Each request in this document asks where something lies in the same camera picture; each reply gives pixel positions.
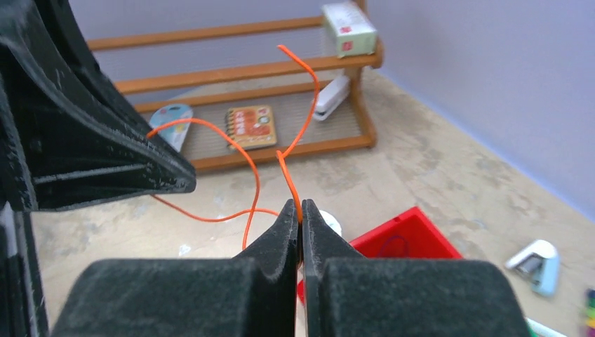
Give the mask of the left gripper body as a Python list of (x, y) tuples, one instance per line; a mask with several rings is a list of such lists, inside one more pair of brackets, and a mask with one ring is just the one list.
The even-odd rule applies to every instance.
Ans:
[(1, 205), (1, 335), (49, 335), (31, 217), (9, 203)]

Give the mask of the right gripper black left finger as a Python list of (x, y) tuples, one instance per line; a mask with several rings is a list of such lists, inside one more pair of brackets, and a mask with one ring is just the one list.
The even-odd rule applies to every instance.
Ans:
[(105, 259), (72, 287), (53, 336), (292, 336), (298, 219), (226, 259)]

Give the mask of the white red box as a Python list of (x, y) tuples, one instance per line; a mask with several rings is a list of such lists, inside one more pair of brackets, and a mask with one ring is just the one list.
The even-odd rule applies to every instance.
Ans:
[(321, 12), (338, 58), (375, 53), (377, 30), (354, 1), (324, 4)]

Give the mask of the white stapler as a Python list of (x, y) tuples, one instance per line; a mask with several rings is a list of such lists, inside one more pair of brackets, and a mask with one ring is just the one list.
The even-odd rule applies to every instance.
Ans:
[(313, 119), (326, 120), (347, 98), (350, 92), (350, 78), (341, 75), (332, 80), (319, 93)]

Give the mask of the marker pen pack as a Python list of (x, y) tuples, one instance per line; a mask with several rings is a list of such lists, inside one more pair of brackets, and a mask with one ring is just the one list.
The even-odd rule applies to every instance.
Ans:
[(594, 337), (594, 289), (586, 292), (584, 335)]

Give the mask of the wooden rack shelf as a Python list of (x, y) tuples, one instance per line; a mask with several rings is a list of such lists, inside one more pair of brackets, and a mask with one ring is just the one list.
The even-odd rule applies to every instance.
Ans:
[[(280, 44), (302, 57), (324, 88), (337, 75), (349, 77), (346, 99), (326, 121), (306, 122), (314, 82), (279, 50)], [(339, 58), (326, 50), (321, 16), (91, 39), (88, 46), (100, 55), (122, 52), (137, 61), (153, 53), (166, 57), (156, 67), (116, 83), (122, 94), (147, 96), (146, 102), (135, 105), (144, 117), (165, 105), (155, 100), (157, 93), (173, 89), (181, 90), (176, 102), (192, 106), (197, 117), (224, 130), (232, 127), (228, 111), (269, 106), (276, 142), (250, 151), (257, 163), (274, 161), (285, 149), (297, 157), (373, 147), (377, 142), (361, 77), (366, 67), (381, 66), (382, 45), (370, 55)]]

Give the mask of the blue white round tin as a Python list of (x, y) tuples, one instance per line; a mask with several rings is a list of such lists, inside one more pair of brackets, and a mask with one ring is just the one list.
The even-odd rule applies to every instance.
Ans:
[(342, 226), (339, 221), (327, 211), (320, 210), (319, 211), (322, 218), (324, 219), (325, 223), (328, 227), (330, 227), (335, 233), (337, 233), (340, 237), (342, 236)]

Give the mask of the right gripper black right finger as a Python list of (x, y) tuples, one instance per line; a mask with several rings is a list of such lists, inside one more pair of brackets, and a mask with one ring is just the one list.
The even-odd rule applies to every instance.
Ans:
[(302, 203), (308, 336), (529, 336), (516, 295), (492, 263), (366, 258)]

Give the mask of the blue blister pack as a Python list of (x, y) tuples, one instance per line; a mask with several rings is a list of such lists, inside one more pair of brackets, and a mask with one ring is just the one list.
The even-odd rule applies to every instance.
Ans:
[[(158, 128), (165, 124), (190, 119), (194, 117), (193, 109), (186, 104), (170, 104), (159, 108), (149, 119), (149, 125), (152, 128)], [(190, 123), (178, 123), (158, 132), (158, 134), (175, 150), (181, 151)]]

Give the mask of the red plastic bin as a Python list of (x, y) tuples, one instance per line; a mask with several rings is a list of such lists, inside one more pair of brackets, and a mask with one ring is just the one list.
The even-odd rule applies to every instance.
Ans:
[(414, 206), (347, 243), (374, 259), (460, 259), (462, 255), (426, 214)]

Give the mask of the white red marker pen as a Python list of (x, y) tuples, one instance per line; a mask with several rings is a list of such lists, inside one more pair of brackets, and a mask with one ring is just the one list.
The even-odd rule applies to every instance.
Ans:
[(532, 337), (566, 337), (565, 334), (560, 333), (552, 328), (549, 328), (548, 326), (545, 326), (539, 322), (536, 322), (535, 320), (530, 319), (529, 317), (526, 317), (525, 321), (527, 322)]

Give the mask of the orange card pack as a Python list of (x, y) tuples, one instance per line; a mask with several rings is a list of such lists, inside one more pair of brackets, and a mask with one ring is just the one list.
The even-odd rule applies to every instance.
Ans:
[(269, 105), (234, 107), (226, 113), (227, 136), (244, 150), (277, 145), (274, 113)]

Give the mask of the small blue stapler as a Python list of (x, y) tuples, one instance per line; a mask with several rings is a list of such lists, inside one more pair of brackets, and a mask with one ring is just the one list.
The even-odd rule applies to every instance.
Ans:
[(532, 283), (533, 292), (550, 298), (557, 288), (560, 255), (550, 242), (537, 239), (506, 261), (504, 266)]

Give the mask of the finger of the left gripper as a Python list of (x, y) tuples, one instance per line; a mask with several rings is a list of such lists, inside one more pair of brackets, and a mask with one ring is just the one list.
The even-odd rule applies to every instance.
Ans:
[(67, 1), (1, 2), (2, 204), (66, 211), (195, 187), (102, 73)]

